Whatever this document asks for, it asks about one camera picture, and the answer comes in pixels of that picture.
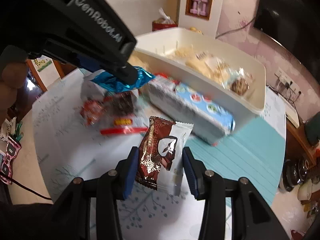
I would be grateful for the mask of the person's left hand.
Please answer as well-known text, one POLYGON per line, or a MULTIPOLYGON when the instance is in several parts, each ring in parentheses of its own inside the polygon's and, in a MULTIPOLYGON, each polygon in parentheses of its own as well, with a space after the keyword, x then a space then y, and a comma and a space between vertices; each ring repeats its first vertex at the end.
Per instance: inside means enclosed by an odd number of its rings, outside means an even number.
POLYGON ((1 125, 6 119, 8 109, 16 101, 17 91, 23 86, 27 74, 28 66, 25 62, 12 62, 3 69, 1 74, 1 125))

